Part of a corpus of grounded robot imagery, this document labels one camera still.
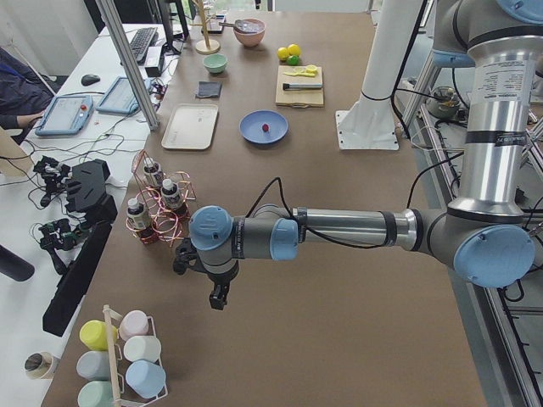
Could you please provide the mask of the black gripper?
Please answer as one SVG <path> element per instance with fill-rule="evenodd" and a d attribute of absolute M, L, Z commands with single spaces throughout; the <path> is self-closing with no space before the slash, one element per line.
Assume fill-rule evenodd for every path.
<path fill-rule="evenodd" d="M 233 258 L 230 248 L 196 249 L 196 252 L 208 277 L 215 283 L 209 296 L 210 306 L 212 309 L 224 310 L 230 282 L 238 274 L 238 260 Z"/>

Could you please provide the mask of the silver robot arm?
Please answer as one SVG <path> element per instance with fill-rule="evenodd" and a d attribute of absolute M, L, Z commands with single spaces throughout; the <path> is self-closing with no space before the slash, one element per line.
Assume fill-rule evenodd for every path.
<path fill-rule="evenodd" d="M 516 204 L 518 171 L 536 64 L 542 54 L 539 1 L 440 1 L 434 52 L 474 68 L 458 193 L 445 206 L 400 212 L 293 208 L 255 202 L 244 216 L 219 206 L 198 209 L 176 249 L 178 274 L 194 270 L 213 284 L 223 309 L 243 259 L 291 260 L 301 243 L 358 249 L 398 246 L 426 254 L 465 282 L 504 288 L 529 274 L 536 244 Z"/>

